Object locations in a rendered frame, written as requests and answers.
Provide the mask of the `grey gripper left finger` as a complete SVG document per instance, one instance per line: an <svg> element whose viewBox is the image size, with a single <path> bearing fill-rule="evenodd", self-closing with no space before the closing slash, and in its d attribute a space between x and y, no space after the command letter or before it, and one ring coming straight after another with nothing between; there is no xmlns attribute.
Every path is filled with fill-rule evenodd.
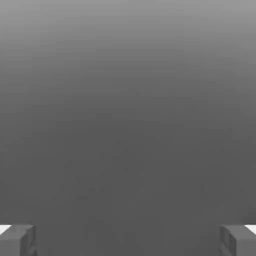
<svg viewBox="0 0 256 256"><path fill-rule="evenodd" d="M0 224L0 256L37 256L37 227Z"/></svg>

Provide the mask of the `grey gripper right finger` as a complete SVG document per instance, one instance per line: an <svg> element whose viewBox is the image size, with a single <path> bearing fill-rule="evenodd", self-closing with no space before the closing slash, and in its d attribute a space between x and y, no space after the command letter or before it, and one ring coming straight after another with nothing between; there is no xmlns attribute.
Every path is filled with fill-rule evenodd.
<svg viewBox="0 0 256 256"><path fill-rule="evenodd" d="M256 224L221 225L219 256L256 256Z"/></svg>

